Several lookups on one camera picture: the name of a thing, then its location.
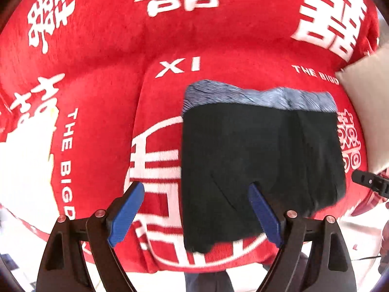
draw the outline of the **white floor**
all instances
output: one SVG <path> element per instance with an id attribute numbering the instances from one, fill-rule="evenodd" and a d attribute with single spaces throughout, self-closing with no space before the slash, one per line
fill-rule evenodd
<path id="1" fill-rule="evenodd" d="M 26 282 L 36 281 L 46 243 L 33 235 L 6 210 L 3 210 L 1 215 L 0 253 L 8 253 L 20 267 L 16 276 L 21 278 L 23 285 L 26 286 Z M 384 205 L 380 205 L 363 215 L 344 218 L 339 222 L 351 260 L 376 256 L 379 253 L 381 230 L 388 219 L 388 210 Z M 302 250 L 309 254 L 310 245 L 305 245 Z M 353 261 L 359 292 L 369 292 L 377 282 L 380 277 L 378 265 L 379 259 Z M 104 292 L 96 266 L 93 264 L 87 264 L 87 266 L 96 292 Z M 259 264 L 228 269 L 227 272 L 235 292 L 256 291 L 266 275 L 266 271 Z M 139 292 L 185 291 L 185 280 L 182 273 L 160 271 L 155 274 L 128 273 L 128 276 Z"/>

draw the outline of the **screw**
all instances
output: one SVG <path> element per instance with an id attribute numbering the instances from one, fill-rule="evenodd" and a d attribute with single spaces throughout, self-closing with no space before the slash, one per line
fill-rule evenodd
<path id="1" fill-rule="evenodd" d="M 96 216 L 96 217 L 103 217 L 105 214 L 106 214 L 106 211 L 105 211 L 105 210 L 97 210 L 97 211 L 95 212 L 95 216 Z"/>
<path id="2" fill-rule="evenodd" d="M 327 222 L 330 223 L 330 224 L 333 224 L 335 223 L 335 217 L 331 216 L 331 215 L 328 215 L 327 218 L 326 218 Z"/>
<path id="3" fill-rule="evenodd" d="M 294 210 L 287 211 L 286 215 L 289 216 L 290 218 L 296 218 L 297 217 L 297 213 Z"/>
<path id="4" fill-rule="evenodd" d="M 65 215 L 61 215 L 59 218 L 57 218 L 57 222 L 59 222 L 59 223 L 63 223 L 64 221 L 66 221 Z"/>

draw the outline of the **beige pillow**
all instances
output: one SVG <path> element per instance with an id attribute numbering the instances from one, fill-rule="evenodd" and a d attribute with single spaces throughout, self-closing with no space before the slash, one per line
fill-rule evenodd
<path id="1" fill-rule="evenodd" d="M 389 167 L 389 43 L 336 74 L 361 122 L 368 169 Z"/>

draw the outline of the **folded black garment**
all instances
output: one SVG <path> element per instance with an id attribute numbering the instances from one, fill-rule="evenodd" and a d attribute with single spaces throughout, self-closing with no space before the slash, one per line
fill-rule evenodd
<path id="1" fill-rule="evenodd" d="M 200 81 L 186 91 L 183 119 L 187 251 L 206 253 L 263 232 L 248 201 L 252 182 L 302 216 L 345 195 L 336 105 L 326 92 Z"/>

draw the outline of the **gray waistband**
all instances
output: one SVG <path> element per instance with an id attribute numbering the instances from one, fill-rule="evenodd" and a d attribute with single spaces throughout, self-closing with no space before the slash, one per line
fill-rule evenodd
<path id="1" fill-rule="evenodd" d="M 328 92 L 308 92 L 285 87 L 267 91 L 245 90 L 222 82 L 201 80 L 186 89 L 182 113 L 193 107 L 212 103 L 240 103 L 280 110 L 337 112 L 335 101 Z"/>

